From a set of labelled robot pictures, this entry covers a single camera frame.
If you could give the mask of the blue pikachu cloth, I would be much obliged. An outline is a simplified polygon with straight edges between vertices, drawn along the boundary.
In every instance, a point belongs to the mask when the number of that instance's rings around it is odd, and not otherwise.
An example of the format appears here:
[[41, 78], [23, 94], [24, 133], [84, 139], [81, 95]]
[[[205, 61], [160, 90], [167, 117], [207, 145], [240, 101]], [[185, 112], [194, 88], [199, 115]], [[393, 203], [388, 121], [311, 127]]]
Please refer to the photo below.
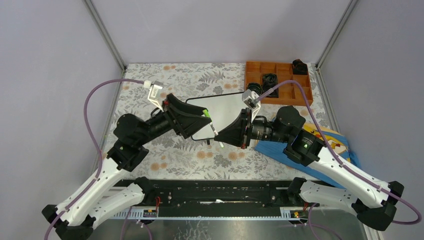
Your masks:
[[[321, 126], [320, 129], [323, 131], [325, 138], [330, 143], [331, 148], [342, 158], [352, 163], [358, 168], [361, 168], [361, 163], [356, 156], [356, 154], [350, 150], [347, 138], [341, 133], [331, 130], [329, 128]], [[287, 146], [286, 143], [280, 142], [271, 142], [260, 140], [255, 146], [255, 150], [271, 159], [284, 164], [290, 168], [294, 168], [298, 171], [301, 171], [311, 177], [314, 177], [320, 181], [323, 181], [327, 184], [330, 184], [334, 187], [342, 189], [343, 186], [331, 179], [330, 177], [324, 175], [323, 173], [311, 169], [308, 166], [303, 166], [301, 164], [295, 163], [290, 160], [285, 154], [283, 154], [283, 149]]]

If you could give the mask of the black item in tray left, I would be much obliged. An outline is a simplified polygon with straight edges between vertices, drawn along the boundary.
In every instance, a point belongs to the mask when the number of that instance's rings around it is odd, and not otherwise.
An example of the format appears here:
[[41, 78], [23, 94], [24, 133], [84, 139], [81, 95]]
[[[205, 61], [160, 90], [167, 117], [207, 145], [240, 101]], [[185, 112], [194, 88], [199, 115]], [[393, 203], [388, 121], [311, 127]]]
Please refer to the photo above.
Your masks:
[[246, 86], [246, 89], [250, 90], [252, 93], [255, 93], [258, 96], [260, 96], [263, 93], [262, 85], [257, 82], [248, 83]]

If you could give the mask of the black item in tray corner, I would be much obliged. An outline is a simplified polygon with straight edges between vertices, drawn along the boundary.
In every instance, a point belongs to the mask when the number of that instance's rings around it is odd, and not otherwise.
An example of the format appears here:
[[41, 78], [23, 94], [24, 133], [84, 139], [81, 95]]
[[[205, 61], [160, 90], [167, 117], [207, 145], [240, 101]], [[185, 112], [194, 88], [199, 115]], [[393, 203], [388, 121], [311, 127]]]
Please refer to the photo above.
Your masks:
[[308, 66], [300, 59], [292, 61], [292, 72], [294, 75], [308, 75]]

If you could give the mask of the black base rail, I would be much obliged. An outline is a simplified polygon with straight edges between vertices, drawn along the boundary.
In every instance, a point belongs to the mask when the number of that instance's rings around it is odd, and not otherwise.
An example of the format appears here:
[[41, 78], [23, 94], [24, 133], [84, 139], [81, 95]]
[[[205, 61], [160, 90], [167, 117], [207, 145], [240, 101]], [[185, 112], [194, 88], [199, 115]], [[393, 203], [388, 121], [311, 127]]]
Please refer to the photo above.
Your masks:
[[272, 219], [282, 209], [302, 211], [310, 204], [288, 193], [289, 180], [166, 180], [153, 179], [154, 192], [144, 210], [148, 219]]

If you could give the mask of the right aluminium frame post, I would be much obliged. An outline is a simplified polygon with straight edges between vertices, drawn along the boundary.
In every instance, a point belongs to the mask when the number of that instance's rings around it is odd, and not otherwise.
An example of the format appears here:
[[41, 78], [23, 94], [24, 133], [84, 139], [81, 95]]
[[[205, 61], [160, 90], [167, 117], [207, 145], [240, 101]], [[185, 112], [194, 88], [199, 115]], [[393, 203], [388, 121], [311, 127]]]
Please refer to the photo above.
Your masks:
[[342, 33], [342, 30], [344, 29], [346, 23], [348, 22], [351, 14], [354, 12], [357, 4], [359, 3], [359, 0], [350, 0], [345, 11], [343, 12], [336, 28], [334, 29], [328, 43], [326, 44], [322, 54], [318, 58], [317, 62], [315, 63], [316, 69], [320, 69], [324, 62], [326, 61], [328, 55], [330, 54], [332, 48], [334, 47], [336, 41], [338, 40], [340, 34]]

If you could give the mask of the black item in tray middle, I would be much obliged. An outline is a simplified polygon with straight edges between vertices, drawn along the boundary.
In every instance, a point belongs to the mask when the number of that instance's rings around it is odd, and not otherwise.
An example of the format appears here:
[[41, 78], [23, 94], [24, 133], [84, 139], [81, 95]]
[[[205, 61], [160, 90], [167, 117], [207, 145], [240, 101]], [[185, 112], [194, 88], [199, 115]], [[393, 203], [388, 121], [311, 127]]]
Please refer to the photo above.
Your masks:
[[[278, 84], [278, 77], [274, 73], [267, 73], [262, 76], [262, 93], [267, 92], [268, 90], [272, 89], [274, 86]], [[272, 93], [270, 93], [268, 98], [278, 98], [279, 92], [278, 90], [274, 90]]]

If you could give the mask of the aluminium frame post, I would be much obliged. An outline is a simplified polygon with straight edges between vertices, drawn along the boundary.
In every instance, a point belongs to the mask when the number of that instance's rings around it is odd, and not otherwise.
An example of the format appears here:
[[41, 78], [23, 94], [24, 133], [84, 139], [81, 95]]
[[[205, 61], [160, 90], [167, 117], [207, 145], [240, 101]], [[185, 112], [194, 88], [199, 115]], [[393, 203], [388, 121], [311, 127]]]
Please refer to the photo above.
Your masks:
[[328, 43], [326, 44], [322, 54], [318, 58], [317, 62], [315, 63], [316, 69], [320, 69], [324, 62], [326, 61], [328, 55], [330, 54], [332, 48], [334, 47], [336, 41], [338, 40], [340, 34], [342, 33], [342, 30], [344, 29], [346, 23], [348, 22], [351, 14], [354, 12], [357, 4], [359, 3], [359, 0], [350, 0], [345, 11], [343, 12], [336, 28], [334, 29]]
[[96, 28], [98, 29], [106, 47], [109, 49], [113, 59], [115, 60], [121, 72], [124, 73], [127, 69], [127, 65], [125, 64], [121, 54], [119, 53], [119, 50], [116, 47], [109, 31], [107, 30], [107, 27], [104, 24], [104, 21], [102, 20], [102, 17], [100, 13], [98, 12], [94, 2], [92, 0], [82, 0], [82, 2], [87, 8], [88, 14], [92, 18]]

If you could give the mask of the orange compartment tray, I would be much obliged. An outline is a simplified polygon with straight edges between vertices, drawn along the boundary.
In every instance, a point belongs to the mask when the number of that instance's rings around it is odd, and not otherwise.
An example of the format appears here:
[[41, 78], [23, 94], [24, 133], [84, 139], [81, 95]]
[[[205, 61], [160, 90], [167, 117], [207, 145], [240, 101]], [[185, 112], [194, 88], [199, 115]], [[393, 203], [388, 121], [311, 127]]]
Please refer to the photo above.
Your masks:
[[264, 74], [276, 74], [278, 84], [285, 81], [290, 81], [290, 83], [283, 84], [275, 89], [278, 90], [278, 98], [266, 96], [261, 100], [262, 104], [311, 105], [314, 99], [309, 71], [308, 75], [296, 75], [293, 74], [292, 68], [292, 62], [247, 61], [245, 63], [244, 88], [247, 90], [248, 83], [259, 83], [263, 85], [262, 78]]

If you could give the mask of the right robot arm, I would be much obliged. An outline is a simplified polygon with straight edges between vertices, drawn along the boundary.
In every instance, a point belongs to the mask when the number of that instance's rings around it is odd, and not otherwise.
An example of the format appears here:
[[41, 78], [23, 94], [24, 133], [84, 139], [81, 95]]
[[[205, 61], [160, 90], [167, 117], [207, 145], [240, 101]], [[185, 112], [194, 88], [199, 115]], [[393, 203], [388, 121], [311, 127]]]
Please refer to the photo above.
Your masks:
[[379, 180], [352, 165], [336, 154], [330, 144], [305, 130], [305, 121], [293, 106], [281, 107], [273, 121], [263, 116], [253, 117], [252, 111], [245, 108], [214, 139], [242, 149], [251, 140], [284, 143], [283, 154], [289, 160], [339, 184], [331, 187], [296, 177], [286, 193], [291, 205], [316, 203], [337, 208], [356, 216], [372, 229], [385, 231], [394, 221], [404, 186], [397, 181]]

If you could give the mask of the floral table mat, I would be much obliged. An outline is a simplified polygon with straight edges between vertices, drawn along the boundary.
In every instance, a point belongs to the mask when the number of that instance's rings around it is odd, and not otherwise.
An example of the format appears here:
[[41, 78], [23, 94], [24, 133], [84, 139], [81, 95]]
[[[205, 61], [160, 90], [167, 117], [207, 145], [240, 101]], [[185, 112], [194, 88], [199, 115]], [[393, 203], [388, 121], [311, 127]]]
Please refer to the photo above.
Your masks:
[[[158, 81], [160, 98], [168, 94], [179, 100], [237, 93], [244, 89], [244, 63], [133, 63], [124, 74], [128, 82], [120, 91], [112, 112], [112, 122], [102, 145], [107, 152], [117, 140], [113, 131], [118, 118], [133, 114], [147, 120], [154, 110], [148, 90], [141, 80]], [[247, 149], [231, 145], [221, 147], [214, 141], [194, 141], [170, 131], [148, 143], [147, 157], [128, 175], [129, 179], [172, 180], [291, 180], [311, 179], [307, 173], [286, 166], [255, 150], [256, 141]]]

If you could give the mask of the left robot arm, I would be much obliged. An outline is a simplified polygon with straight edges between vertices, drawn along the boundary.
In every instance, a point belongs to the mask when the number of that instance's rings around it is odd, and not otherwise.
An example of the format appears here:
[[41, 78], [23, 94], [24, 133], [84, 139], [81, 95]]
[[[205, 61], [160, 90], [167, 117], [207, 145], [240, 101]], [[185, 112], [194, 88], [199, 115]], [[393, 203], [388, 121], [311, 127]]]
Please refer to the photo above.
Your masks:
[[132, 172], [148, 155], [145, 144], [174, 131], [189, 138], [211, 123], [205, 107], [188, 104], [168, 94], [160, 111], [148, 120], [127, 113], [116, 124], [117, 137], [97, 171], [63, 202], [47, 205], [42, 214], [62, 240], [86, 240], [93, 231], [116, 213], [131, 206], [148, 206], [156, 191], [146, 177], [139, 177], [124, 190], [104, 198], [104, 194]]

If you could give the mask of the small whiteboard black frame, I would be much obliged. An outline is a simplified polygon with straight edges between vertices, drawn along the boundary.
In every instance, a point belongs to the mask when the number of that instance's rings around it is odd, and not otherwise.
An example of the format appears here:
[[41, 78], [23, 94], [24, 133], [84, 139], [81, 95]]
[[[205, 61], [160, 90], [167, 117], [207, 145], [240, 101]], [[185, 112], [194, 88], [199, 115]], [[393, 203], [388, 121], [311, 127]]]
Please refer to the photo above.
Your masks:
[[204, 126], [191, 137], [192, 140], [212, 139], [216, 133], [231, 124], [239, 116], [241, 110], [247, 107], [242, 101], [242, 94], [242, 92], [236, 92], [187, 99], [187, 104], [206, 108], [214, 126], [214, 129], [210, 125]]

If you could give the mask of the left aluminium frame post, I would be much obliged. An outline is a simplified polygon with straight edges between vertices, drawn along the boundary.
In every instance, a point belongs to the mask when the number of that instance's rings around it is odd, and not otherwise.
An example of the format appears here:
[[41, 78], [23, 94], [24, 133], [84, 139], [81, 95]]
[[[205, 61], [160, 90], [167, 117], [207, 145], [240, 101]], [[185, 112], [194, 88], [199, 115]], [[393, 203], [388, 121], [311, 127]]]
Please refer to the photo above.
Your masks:
[[113, 59], [115, 60], [121, 72], [124, 73], [127, 69], [127, 65], [125, 64], [121, 54], [119, 53], [119, 50], [116, 47], [109, 31], [107, 30], [107, 27], [104, 24], [104, 21], [102, 20], [102, 17], [100, 13], [98, 12], [94, 2], [92, 0], [82, 0], [82, 2], [87, 8], [88, 14], [92, 18], [96, 28], [98, 29], [106, 47], [109, 49]]

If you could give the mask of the green capped marker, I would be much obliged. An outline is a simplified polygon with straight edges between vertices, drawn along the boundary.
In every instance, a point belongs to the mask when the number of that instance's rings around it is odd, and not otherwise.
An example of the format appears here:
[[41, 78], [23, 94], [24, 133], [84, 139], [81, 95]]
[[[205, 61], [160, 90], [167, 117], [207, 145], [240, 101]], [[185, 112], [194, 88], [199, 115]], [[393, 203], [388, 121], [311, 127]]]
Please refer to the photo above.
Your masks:
[[210, 127], [211, 127], [211, 130], [212, 130], [212, 132], [213, 132], [214, 136], [215, 136], [215, 137], [216, 137], [216, 136], [218, 136], [218, 131], [216, 130], [216, 128], [215, 128], [215, 126], [214, 126], [214, 124], [213, 124], [213, 121], [212, 121], [212, 118], [211, 118], [211, 116], [210, 116], [210, 114], [209, 114], [209, 111], [208, 111], [207, 109], [204, 109], [202, 112], [203, 112], [203, 114], [204, 114], [207, 118], [209, 118], [209, 119], [210, 119], [210, 123], [209, 123], [209, 125], [210, 125]]

